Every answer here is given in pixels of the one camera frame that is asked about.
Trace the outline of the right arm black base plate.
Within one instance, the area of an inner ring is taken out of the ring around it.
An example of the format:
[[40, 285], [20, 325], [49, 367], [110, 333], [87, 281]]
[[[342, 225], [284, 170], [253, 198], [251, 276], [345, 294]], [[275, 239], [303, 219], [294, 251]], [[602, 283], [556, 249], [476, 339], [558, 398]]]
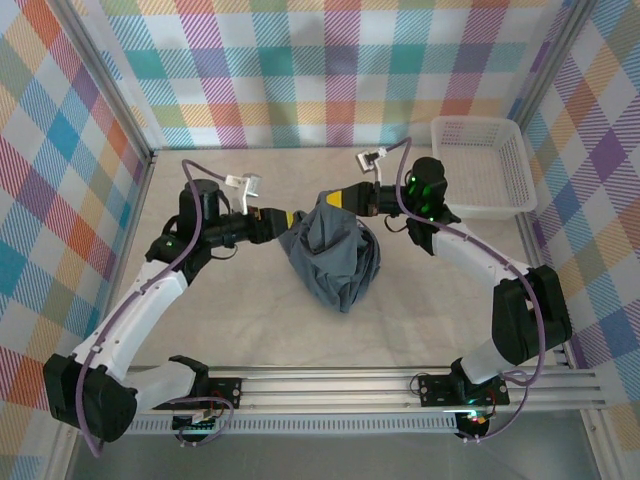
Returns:
[[507, 406], [510, 397], [506, 382], [496, 376], [473, 384], [453, 373], [419, 375], [418, 393], [422, 407]]

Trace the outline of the right circuit board with lights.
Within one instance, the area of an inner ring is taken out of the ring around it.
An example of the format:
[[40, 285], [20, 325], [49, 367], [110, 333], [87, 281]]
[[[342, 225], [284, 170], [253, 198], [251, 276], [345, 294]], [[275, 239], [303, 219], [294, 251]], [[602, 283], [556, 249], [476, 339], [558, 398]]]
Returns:
[[455, 414], [458, 433], [468, 436], [485, 436], [489, 431], [491, 413], [458, 412]]

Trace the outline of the left aluminium corner post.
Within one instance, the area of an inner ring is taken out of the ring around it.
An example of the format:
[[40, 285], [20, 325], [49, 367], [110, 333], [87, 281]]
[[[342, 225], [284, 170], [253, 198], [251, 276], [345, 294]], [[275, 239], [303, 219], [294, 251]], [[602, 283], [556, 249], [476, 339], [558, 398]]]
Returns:
[[123, 131], [132, 141], [134, 149], [144, 160], [150, 162], [153, 159], [153, 150], [138, 126], [93, 37], [73, 7], [71, 0], [50, 0], [50, 6], [52, 9], [56, 9], [59, 20], [69, 34], [81, 59], [86, 64], [86, 68], [96, 82], [99, 91], [112, 108]]

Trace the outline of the aluminium frame leg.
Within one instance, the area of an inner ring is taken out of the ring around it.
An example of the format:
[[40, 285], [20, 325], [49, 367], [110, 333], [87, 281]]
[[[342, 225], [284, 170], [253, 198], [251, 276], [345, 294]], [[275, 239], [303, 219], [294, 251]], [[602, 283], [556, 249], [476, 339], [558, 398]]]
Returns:
[[54, 446], [44, 480], [66, 480], [75, 459], [76, 437], [64, 437]]
[[581, 409], [589, 446], [601, 480], [619, 480], [614, 451], [600, 410]]

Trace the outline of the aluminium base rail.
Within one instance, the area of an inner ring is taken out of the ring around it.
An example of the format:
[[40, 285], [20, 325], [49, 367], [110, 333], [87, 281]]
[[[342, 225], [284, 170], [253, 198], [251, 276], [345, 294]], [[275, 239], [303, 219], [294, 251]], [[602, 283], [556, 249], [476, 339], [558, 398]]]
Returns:
[[[212, 377], [240, 378], [240, 412], [258, 413], [396, 413], [421, 409], [411, 378], [419, 367], [217, 368]], [[510, 403], [497, 411], [596, 410], [607, 406], [592, 370], [550, 366], [525, 394], [508, 387]]]

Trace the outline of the grey t-shirt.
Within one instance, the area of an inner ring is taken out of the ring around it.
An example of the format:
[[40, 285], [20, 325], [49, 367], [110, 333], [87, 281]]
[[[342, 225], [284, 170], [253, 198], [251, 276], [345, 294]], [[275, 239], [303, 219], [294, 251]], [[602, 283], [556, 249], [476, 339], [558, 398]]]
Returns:
[[324, 307], [346, 314], [364, 298], [381, 266], [374, 232], [349, 211], [318, 194], [308, 212], [293, 214], [279, 243], [307, 290]]

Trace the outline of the white plastic mesh basket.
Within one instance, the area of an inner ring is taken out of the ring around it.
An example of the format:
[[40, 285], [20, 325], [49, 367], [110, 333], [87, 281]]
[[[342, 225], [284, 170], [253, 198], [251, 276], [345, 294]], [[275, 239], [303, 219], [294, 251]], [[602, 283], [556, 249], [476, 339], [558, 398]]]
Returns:
[[445, 169], [445, 201], [457, 216], [507, 220], [537, 207], [523, 136], [514, 121], [438, 116], [431, 121], [431, 145]]

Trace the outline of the aluminium corner post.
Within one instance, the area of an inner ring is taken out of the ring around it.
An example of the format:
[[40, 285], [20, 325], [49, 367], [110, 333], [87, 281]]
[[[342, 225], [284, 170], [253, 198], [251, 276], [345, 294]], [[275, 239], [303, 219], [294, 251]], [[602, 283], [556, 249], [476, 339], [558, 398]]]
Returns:
[[534, 28], [533, 44], [524, 60], [525, 71], [507, 114], [526, 130], [536, 110], [598, 0], [548, 0], [545, 13]]
[[50, 6], [52, 9], [56, 9], [59, 20], [69, 34], [81, 59], [86, 64], [86, 68], [96, 82], [99, 91], [112, 108], [123, 131], [132, 141], [134, 149], [144, 160], [150, 162], [153, 159], [153, 150], [138, 126], [93, 37], [73, 7], [71, 0], [50, 0]]

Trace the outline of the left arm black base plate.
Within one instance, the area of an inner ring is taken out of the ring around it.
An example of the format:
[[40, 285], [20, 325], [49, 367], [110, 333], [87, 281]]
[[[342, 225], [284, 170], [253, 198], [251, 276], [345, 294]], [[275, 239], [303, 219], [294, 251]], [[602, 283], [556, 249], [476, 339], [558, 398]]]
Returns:
[[239, 377], [207, 377], [194, 386], [196, 397], [220, 397], [228, 400], [234, 408], [240, 406], [242, 382]]

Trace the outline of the right aluminium corner post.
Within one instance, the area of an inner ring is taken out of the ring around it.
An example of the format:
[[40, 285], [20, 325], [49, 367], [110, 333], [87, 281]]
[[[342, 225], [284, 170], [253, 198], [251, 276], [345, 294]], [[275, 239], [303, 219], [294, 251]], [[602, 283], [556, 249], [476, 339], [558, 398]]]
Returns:
[[534, 28], [533, 44], [524, 60], [525, 71], [507, 114], [526, 130], [536, 110], [598, 0], [548, 0], [545, 13]]

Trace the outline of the left green circuit board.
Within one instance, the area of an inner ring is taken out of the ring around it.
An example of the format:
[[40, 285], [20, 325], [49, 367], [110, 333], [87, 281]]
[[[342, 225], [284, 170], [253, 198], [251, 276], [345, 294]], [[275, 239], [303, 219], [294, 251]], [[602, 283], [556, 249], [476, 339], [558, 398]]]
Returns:
[[177, 412], [172, 415], [171, 429], [183, 434], [209, 434], [220, 426], [221, 421], [217, 415], [204, 414], [202, 412]]

